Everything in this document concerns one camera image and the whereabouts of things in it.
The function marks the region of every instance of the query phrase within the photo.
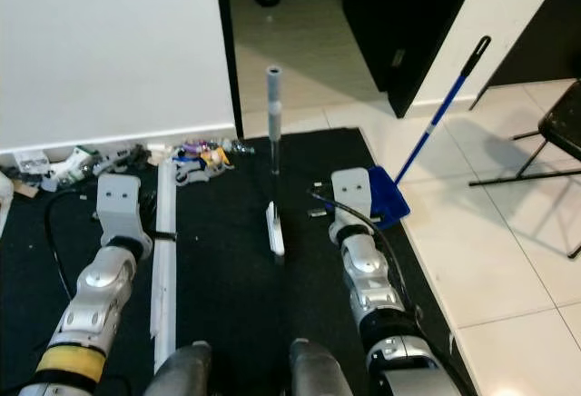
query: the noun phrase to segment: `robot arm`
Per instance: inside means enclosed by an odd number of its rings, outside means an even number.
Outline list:
[[[335,201],[370,216],[371,190],[365,169],[337,171],[331,180]],[[460,396],[389,282],[388,262],[376,249],[372,230],[352,214],[336,209],[329,232],[341,248],[351,310],[379,392]]]
[[[86,396],[101,379],[105,360],[131,296],[137,263],[152,240],[139,216],[139,179],[105,174],[99,178],[97,213],[103,246],[79,275],[77,293],[59,321],[24,396]]]

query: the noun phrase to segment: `white tile floor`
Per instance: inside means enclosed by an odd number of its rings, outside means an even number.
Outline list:
[[[358,126],[392,176],[428,122],[396,119],[373,93],[361,100],[366,94],[339,91],[326,102],[319,90],[313,106],[301,108],[309,89],[319,87],[300,88],[297,80],[298,93],[285,85],[293,106],[283,114],[283,132]],[[409,238],[483,396],[581,394],[581,258],[565,257],[581,243],[581,176],[467,186],[518,168],[540,140],[507,138],[535,130],[570,84],[490,89],[474,112],[445,118],[401,185],[412,211]],[[263,91],[247,92],[257,95],[243,114],[247,136],[265,135],[257,105]],[[535,167],[580,165],[547,147]]]

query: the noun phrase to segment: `white wall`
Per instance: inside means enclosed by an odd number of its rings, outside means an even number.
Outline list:
[[[472,104],[543,1],[465,0],[409,112],[433,111],[458,77],[478,39],[490,35],[492,43],[455,101],[458,106]]]
[[[0,0],[0,153],[233,122],[218,0]]]

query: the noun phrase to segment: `floor tile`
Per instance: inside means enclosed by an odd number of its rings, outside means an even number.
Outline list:
[[[531,172],[580,168],[580,162],[571,160],[538,165]],[[490,185],[486,190],[555,303],[581,302],[581,258],[566,258],[581,245],[581,175]]]
[[[250,112],[242,114],[244,137],[268,135],[268,113]],[[284,109],[282,111],[282,133],[304,133],[329,128],[322,108]]]
[[[512,141],[513,135],[535,131],[544,112],[520,85],[488,89],[473,112],[451,114],[445,125],[472,168],[479,171],[519,166],[542,143],[533,136]],[[548,144],[537,163],[571,158]]]
[[[394,179],[429,122],[429,118],[419,117],[397,119],[385,102],[329,106],[325,107],[325,114],[331,128],[358,126],[377,163]],[[409,168],[404,182],[470,172],[462,152],[442,125]]]
[[[340,0],[282,0],[265,8],[231,0],[243,112],[266,110],[265,70],[282,68],[282,101],[306,108],[385,99],[378,92]]]
[[[573,333],[577,344],[581,345],[581,303],[559,308],[566,326]]]
[[[522,84],[522,86],[537,105],[547,112],[574,81],[575,79],[571,78],[541,83],[526,83]]]
[[[403,183],[409,239],[451,325],[551,308],[547,291],[474,175]]]
[[[482,396],[581,394],[581,351],[556,310],[465,328],[458,340]]]

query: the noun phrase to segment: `black mat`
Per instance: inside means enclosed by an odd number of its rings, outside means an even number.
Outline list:
[[[264,210],[269,201],[269,144],[250,141],[253,157],[232,157],[236,169],[209,183],[178,189],[178,345],[204,339],[213,347],[212,386],[225,395],[277,395],[289,379],[288,347],[306,337],[327,347],[340,362],[356,396],[368,394],[365,356],[352,320],[338,249],[330,243],[329,219],[309,219],[318,206],[305,190],[331,172],[370,167],[358,130],[293,134],[283,138],[281,219],[287,256],[273,261]],[[140,173],[144,190],[155,188],[154,169]],[[44,240],[41,195],[16,198],[0,251],[2,263],[2,387],[27,380],[40,349],[66,306]],[[94,200],[63,198],[54,208],[54,236],[74,278],[100,236],[89,222]],[[448,351],[448,326],[401,227],[387,231],[412,299],[423,309],[428,336]],[[123,311],[105,376],[126,375],[141,394],[152,378],[149,340],[151,259],[140,264],[133,296]],[[467,377],[453,354],[454,363]],[[106,379],[98,394],[122,394]]]

